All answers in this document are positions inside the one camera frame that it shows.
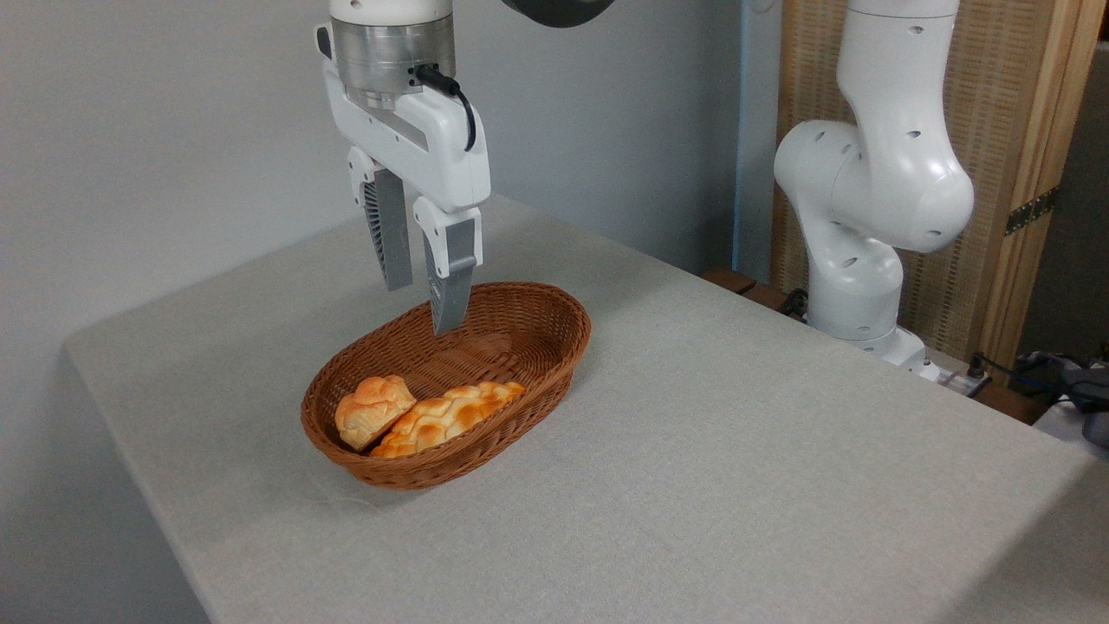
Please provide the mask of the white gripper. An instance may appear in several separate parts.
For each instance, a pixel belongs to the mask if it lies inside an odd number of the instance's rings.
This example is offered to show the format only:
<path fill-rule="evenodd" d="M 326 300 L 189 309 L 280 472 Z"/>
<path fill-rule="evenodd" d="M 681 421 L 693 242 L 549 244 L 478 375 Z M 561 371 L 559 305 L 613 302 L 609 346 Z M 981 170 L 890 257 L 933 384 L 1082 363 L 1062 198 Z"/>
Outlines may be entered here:
<path fill-rule="evenodd" d="M 433 333 L 464 323 L 474 269 L 484 264 L 482 213 L 490 194 L 484 126 L 454 80 L 454 25 L 324 23 L 332 115 L 350 142 L 355 204 L 372 231 L 386 288 L 413 284 L 405 188 L 423 197 L 413 217 L 423 232 Z"/>

